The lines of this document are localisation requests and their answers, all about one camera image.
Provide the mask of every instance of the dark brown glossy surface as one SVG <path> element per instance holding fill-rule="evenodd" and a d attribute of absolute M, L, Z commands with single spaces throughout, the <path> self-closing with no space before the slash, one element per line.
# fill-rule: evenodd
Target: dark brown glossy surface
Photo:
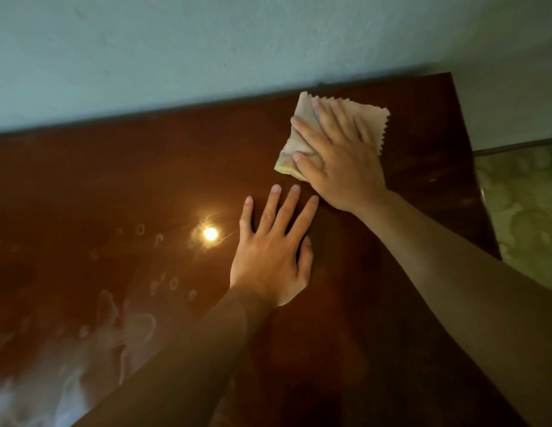
<path fill-rule="evenodd" d="M 387 185 L 498 255 L 449 74 L 333 95 L 388 107 Z M 297 98 L 0 138 L 0 425 L 68 425 L 214 305 L 245 197 L 257 221 L 294 184 L 272 168 Z M 522 424 L 363 224 L 323 204 L 311 236 L 213 424 Z"/>

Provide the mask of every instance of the person's left hand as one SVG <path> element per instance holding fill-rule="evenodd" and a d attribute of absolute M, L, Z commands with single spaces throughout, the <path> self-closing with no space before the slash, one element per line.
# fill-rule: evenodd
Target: person's left hand
<path fill-rule="evenodd" d="M 286 228 L 300 196 L 300 186 L 293 186 L 276 214 L 281 187 L 272 187 L 258 230 L 252 231 L 254 207 L 249 196 L 240 219 L 240 243 L 230 270 L 230 287 L 239 287 L 259 295 L 270 307 L 291 301 L 308 284 L 314 253 L 309 237 L 301 243 L 300 258 L 296 252 L 301 239 L 317 211 L 319 198 L 312 196 L 292 229 Z"/>

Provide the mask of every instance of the white wall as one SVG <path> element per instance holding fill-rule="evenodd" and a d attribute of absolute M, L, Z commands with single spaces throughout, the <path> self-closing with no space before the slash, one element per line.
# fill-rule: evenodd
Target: white wall
<path fill-rule="evenodd" d="M 423 68 L 475 149 L 552 136 L 552 0 L 0 0 L 0 132 Z"/>

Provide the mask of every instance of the finger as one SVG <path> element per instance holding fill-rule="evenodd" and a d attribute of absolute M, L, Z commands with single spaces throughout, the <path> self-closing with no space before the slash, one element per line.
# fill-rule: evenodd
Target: finger
<path fill-rule="evenodd" d="M 329 151 L 331 144 L 327 138 L 321 136 L 298 117 L 292 117 L 290 121 L 301 137 L 304 138 L 306 142 L 320 155 L 324 155 L 327 151 Z"/>
<path fill-rule="evenodd" d="M 311 239 L 306 235 L 300 247 L 300 258 L 298 259 L 298 279 L 304 286 L 309 283 L 311 267 L 314 262 L 314 251 L 312 250 Z"/>
<path fill-rule="evenodd" d="M 296 209 L 296 204 L 298 203 L 299 198 L 300 186 L 294 184 L 289 190 L 288 197 L 284 201 L 284 205 L 282 205 L 280 211 L 278 211 L 278 215 L 276 216 L 276 221 L 272 226 L 272 230 L 276 230 L 282 235 L 284 234 L 286 228 L 288 227 L 289 221 L 292 219 L 292 215 L 294 214 L 294 210 Z"/>
<path fill-rule="evenodd" d="M 363 117 L 361 114 L 356 114 L 354 117 L 355 120 L 355 126 L 357 127 L 357 131 L 359 132 L 359 136 L 361 137 L 361 140 L 369 145 L 373 146 L 373 149 L 376 149 L 375 144 L 375 138 L 373 136 L 373 133 L 371 132 L 371 129 L 363 120 Z"/>
<path fill-rule="evenodd" d="M 301 210 L 300 215 L 294 222 L 294 226 L 289 230 L 288 237 L 292 242 L 297 246 L 300 244 L 301 239 L 306 234 L 311 225 L 312 220 L 314 219 L 315 213 L 317 211 L 317 205 L 319 204 L 319 196 L 314 195 L 309 198 L 306 206 Z"/>
<path fill-rule="evenodd" d="M 327 109 L 325 104 L 319 99 L 313 100 L 314 111 L 317 114 L 319 123 L 322 126 L 323 131 L 329 137 L 329 140 L 334 143 L 339 143 L 345 140 L 345 136 L 335 116 Z"/>
<path fill-rule="evenodd" d="M 305 155 L 300 152 L 295 152 L 292 154 L 292 158 L 298 167 L 298 170 L 301 174 L 308 180 L 308 183 L 315 186 L 321 186 L 325 173 L 315 166 L 314 162 L 308 159 Z"/>
<path fill-rule="evenodd" d="M 276 208 L 278 207 L 280 193 L 281 187 L 278 184 L 274 184 L 268 196 L 268 201 L 266 202 L 266 207 L 264 208 L 264 213 L 262 213 L 262 217 L 260 218 L 260 224 L 258 225 L 256 233 L 266 234 L 270 231 L 270 229 L 272 229 L 272 224 L 274 223 L 274 218 L 276 217 Z"/>
<path fill-rule="evenodd" d="M 347 115 L 347 112 L 345 112 L 343 102 L 339 99 L 336 99 L 336 100 L 334 99 L 331 101 L 330 105 L 331 105 L 331 110 L 333 111 L 333 114 L 337 119 L 337 123 L 339 124 L 339 127 L 341 128 L 343 135 L 346 137 L 346 139 L 350 139 L 350 140 L 357 139 L 358 138 L 357 129 L 355 128 L 353 121 Z"/>
<path fill-rule="evenodd" d="M 242 215 L 240 219 L 241 229 L 241 242 L 248 240 L 252 236 L 252 209 L 254 208 L 254 201 L 252 196 L 249 196 L 244 201 L 244 207 L 242 208 Z"/>

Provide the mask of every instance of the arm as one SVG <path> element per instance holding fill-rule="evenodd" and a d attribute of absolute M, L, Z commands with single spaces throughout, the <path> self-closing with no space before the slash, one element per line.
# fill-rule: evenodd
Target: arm
<path fill-rule="evenodd" d="M 448 333 L 532 425 L 552 425 L 552 291 L 429 219 L 385 187 L 370 131 L 340 102 L 315 105 L 326 137 L 292 119 L 325 163 L 298 168 L 385 244 Z"/>
<path fill-rule="evenodd" d="M 230 288 L 222 300 L 188 335 L 153 357 L 76 426 L 209 424 L 246 343 L 275 307 L 291 301 L 308 284 L 313 253 L 309 238 L 301 240 L 318 198 L 308 201 L 286 235 L 300 189 L 292 187 L 276 215 L 280 192 L 280 186 L 272 188 L 256 233 L 251 229 L 252 198 L 246 199 Z"/>

